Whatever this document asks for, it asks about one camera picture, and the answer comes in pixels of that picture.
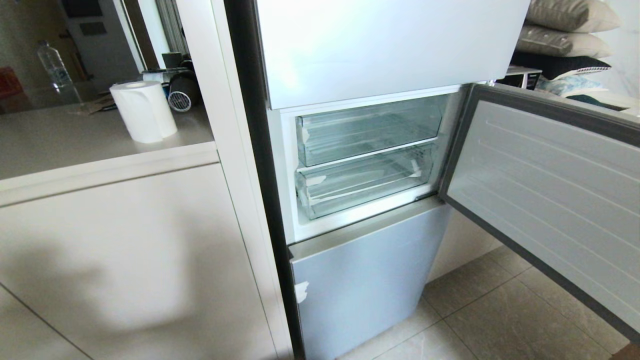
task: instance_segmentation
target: kitchen counter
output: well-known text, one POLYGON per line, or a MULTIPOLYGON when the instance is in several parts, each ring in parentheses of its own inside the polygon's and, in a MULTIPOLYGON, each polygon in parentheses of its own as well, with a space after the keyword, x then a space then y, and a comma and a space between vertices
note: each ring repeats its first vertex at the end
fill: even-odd
POLYGON ((0 206, 218 161, 205 108, 173 112, 178 132, 131 139, 117 110, 77 104, 0 116, 0 206))

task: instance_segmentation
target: freezer compartment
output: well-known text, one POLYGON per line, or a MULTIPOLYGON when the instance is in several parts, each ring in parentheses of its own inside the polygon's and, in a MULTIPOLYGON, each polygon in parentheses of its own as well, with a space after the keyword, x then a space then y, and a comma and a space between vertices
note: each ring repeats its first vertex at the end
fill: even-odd
POLYGON ((435 137, 448 96, 298 116, 299 160, 310 167, 435 137))
POLYGON ((312 220, 426 184, 434 150, 434 144, 426 143, 299 169, 295 176, 300 204, 312 220))

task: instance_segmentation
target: refrigerator door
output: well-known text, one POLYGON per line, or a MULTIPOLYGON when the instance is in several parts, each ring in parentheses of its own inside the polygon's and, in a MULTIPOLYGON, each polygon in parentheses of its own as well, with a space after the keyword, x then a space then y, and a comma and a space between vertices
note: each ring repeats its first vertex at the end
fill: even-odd
POLYGON ((504 77, 529 0, 257 0, 271 109, 504 77))
POLYGON ((633 117, 474 86, 440 196, 640 341, 639 147, 633 117))
POLYGON ((334 359, 413 313, 450 214, 430 197, 289 247, 307 359, 334 359))

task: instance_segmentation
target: microwave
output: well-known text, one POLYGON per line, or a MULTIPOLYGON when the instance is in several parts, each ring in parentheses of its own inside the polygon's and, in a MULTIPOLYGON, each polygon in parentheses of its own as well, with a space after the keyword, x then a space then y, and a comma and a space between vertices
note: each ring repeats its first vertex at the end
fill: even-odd
POLYGON ((528 67, 509 65, 504 79, 496 80, 496 83, 515 86, 527 90, 535 90, 538 80, 542 75, 542 70, 528 67))

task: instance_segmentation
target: cabinet door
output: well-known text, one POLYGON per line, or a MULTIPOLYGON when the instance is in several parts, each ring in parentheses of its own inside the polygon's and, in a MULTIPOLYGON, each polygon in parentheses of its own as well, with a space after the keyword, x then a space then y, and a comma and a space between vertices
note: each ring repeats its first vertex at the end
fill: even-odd
POLYGON ((440 195, 640 341, 637 119, 508 86, 468 104, 440 195))
POLYGON ((258 0, 272 109, 503 78, 529 0, 258 0))
POLYGON ((92 358, 275 356, 220 164, 0 209, 0 281, 92 358))
POLYGON ((307 359, 334 359, 413 313, 450 213, 430 197, 289 247, 307 359))
POLYGON ((90 360, 2 287, 0 359, 90 360))

